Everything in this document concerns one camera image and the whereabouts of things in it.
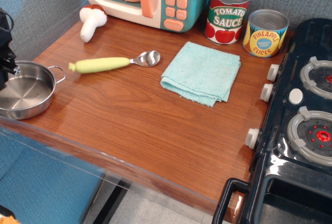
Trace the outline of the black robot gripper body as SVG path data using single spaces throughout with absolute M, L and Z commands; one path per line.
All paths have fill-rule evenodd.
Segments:
M 15 62 L 16 55 L 9 47 L 13 27 L 13 18 L 1 8 L 1 89 L 8 82 L 9 74 L 20 73 L 20 67 Z

